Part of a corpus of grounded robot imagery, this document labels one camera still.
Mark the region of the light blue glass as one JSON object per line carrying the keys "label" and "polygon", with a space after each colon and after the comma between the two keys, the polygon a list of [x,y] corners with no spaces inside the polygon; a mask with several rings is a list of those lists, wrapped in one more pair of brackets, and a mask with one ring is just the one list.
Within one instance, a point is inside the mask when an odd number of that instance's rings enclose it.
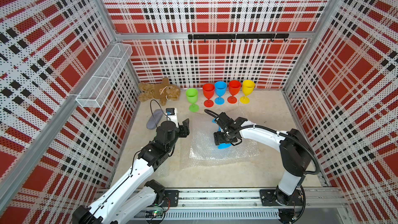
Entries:
{"label": "light blue glass", "polygon": [[218,145],[218,149],[226,149],[226,148],[229,148],[229,147],[231,147],[231,144],[223,143],[223,144]]}

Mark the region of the clear bubble wrap sheet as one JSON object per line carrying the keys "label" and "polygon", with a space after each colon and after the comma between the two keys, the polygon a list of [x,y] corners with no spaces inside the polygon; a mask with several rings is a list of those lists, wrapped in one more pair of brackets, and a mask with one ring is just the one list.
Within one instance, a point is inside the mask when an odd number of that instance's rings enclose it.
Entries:
{"label": "clear bubble wrap sheet", "polygon": [[237,151],[232,149],[213,150],[207,155],[195,154],[192,150],[187,155],[182,155],[180,168],[215,167],[249,161],[260,154],[259,150]]}
{"label": "clear bubble wrap sheet", "polygon": [[[219,127],[216,123],[212,122],[213,119],[214,117],[207,114],[194,115],[190,127],[192,143],[189,151],[192,150],[195,154],[201,156],[213,153],[213,150],[218,149],[218,146],[215,145],[214,133],[219,130]],[[248,139],[243,139],[241,144],[226,149],[237,150],[239,152],[259,150],[257,143]]]}

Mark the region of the blue wine glass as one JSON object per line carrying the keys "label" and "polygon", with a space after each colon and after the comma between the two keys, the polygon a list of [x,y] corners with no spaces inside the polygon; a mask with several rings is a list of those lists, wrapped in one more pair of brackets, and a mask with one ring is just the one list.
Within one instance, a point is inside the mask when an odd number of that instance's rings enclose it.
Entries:
{"label": "blue wine glass", "polygon": [[224,98],[222,98],[222,96],[224,96],[224,94],[226,93],[227,90],[227,84],[225,82],[216,82],[214,84],[215,86],[215,93],[217,95],[217,98],[215,98],[215,103],[217,105],[223,105],[224,104]]}

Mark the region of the red wine glass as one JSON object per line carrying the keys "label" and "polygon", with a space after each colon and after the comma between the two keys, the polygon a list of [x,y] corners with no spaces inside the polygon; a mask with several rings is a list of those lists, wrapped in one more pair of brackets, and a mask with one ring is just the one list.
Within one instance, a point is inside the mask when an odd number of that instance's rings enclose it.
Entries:
{"label": "red wine glass", "polygon": [[231,94],[228,97],[228,102],[230,104],[235,104],[237,102],[237,98],[235,97],[241,88],[241,83],[237,80],[232,80],[229,82],[229,93]]}

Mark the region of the pink red glass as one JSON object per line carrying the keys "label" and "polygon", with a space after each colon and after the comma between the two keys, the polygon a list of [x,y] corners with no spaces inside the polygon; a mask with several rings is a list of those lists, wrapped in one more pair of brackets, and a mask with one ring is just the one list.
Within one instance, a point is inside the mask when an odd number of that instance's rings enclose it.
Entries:
{"label": "pink red glass", "polygon": [[215,93],[215,86],[213,84],[205,84],[202,88],[203,94],[206,98],[206,101],[204,102],[205,107],[213,107],[214,102],[211,100],[211,98],[214,96]]}

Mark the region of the yellow glass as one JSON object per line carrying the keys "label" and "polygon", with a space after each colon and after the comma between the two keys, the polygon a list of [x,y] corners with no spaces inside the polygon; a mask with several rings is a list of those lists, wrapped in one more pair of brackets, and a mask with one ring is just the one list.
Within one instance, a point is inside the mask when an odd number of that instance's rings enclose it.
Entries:
{"label": "yellow glass", "polygon": [[243,96],[240,98],[240,102],[243,104],[248,104],[250,99],[248,96],[253,92],[255,88],[255,83],[251,80],[245,80],[242,84]]}

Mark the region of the bright green glass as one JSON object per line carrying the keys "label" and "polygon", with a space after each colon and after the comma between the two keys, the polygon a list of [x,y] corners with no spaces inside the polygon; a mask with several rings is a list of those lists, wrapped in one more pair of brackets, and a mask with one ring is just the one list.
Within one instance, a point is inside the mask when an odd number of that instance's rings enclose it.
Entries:
{"label": "bright green glass", "polygon": [[190,103],[189,111],[196,113],[199,110],[197,105],[198,101],[198,91],[195,88],[190,88],[186,91],[187,101]]}

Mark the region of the pale green glass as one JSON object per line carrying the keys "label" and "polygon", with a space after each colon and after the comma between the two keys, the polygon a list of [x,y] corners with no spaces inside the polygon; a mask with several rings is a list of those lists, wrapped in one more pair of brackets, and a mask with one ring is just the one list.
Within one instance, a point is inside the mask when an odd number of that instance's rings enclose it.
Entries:
{"label": "pale green glass", "polygon": [[170,159],[163,162],[155,171],[157,177],[167,177],[170,173]]}

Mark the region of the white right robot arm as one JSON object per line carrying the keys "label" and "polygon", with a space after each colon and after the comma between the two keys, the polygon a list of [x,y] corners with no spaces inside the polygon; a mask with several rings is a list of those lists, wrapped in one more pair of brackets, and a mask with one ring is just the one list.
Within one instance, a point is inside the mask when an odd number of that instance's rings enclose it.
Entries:
{"label": "white right robot arm", "polygon": [[292,201],[294,193],[301,187],[307,175],[320,173],[315,153],[300,131],[278,131],[255,124],[243,117],[234,120],[225,112],[217,114],[206,110],[205,113],[212,116],[214,123],[219,127],[219,131],[214,133],[217,146],[237,146],[243,139],[250,139],[280,153],[285,171],[274,193],[274,199],[279,205],[286,206]]}

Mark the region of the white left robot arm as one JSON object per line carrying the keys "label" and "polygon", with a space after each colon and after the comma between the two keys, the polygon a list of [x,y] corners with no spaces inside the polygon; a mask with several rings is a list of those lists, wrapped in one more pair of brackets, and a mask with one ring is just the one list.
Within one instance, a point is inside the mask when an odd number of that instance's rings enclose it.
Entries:
{"label": "white left robot arm", "polygon": [[151,205],[165,201],[165,187],[148,178],[169,158],[179,138],[190,134],[190,121],[179,124],[167,120],[156,129],[156,136],[137,154],[132,166],[90,206],[79,206],[72,216],[74,224],[126,224]]}

